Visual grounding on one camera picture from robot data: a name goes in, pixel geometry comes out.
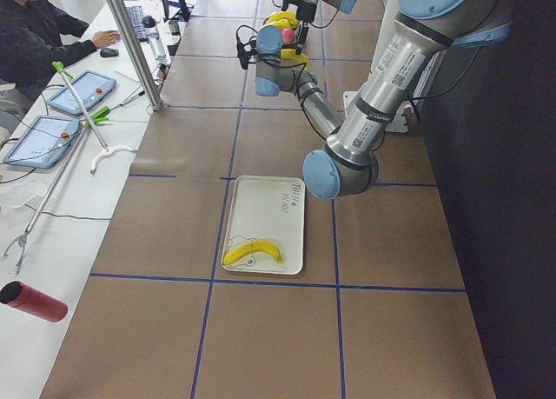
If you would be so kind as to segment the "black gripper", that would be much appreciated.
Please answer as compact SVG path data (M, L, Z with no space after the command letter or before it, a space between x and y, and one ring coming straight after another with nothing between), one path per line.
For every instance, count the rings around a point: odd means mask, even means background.
M298 1L298 20L295 30L295 54L300 55L308 38L309 24L314 21L317 3L309 0Z

